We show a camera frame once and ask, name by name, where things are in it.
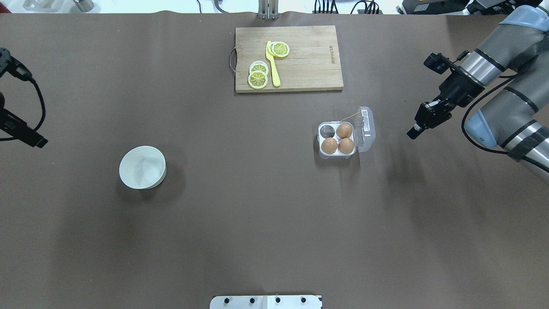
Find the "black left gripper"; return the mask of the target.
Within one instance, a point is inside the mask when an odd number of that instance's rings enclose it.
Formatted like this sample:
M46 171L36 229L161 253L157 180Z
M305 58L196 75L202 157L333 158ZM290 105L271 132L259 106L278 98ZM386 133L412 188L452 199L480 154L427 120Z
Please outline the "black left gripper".
M30 82L33 79L32 73L21 61L13 57L8 49L1 48L0 77L2 78L5 73L9 73L22 82ZM5 108L2 108L0 112L0 128L8 135L11 135L8 138L1 138L1 141L18 139L26 145L38 148L43 148L48 143L48 140L35 129L29 127L25 121Z

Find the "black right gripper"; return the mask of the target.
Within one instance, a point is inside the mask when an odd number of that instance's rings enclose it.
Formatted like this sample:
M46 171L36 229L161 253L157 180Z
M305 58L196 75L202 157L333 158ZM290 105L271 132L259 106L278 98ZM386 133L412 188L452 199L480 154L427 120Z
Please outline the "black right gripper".
M451 112L456 107L467 107L486 88L478 79L441 53L431 53L423 65L438 74L449 70L450 75L438 87L440 94L433 102L420 104L414 117L414 125L407 132L410 139L417 139L425 130L433 129L451 119Z

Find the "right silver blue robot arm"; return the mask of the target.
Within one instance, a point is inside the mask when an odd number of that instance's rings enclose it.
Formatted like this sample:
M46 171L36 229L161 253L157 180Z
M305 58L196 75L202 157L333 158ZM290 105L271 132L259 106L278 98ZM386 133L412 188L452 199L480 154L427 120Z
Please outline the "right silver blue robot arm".
M467 108L461 131L475 147L526 166L548 182L549 130L534 115L548 105L548 10L522 5L502 20L474 51L464 51L457 65L432 53L424 65L451 74L439 95L422 103L408 131L416 139Z

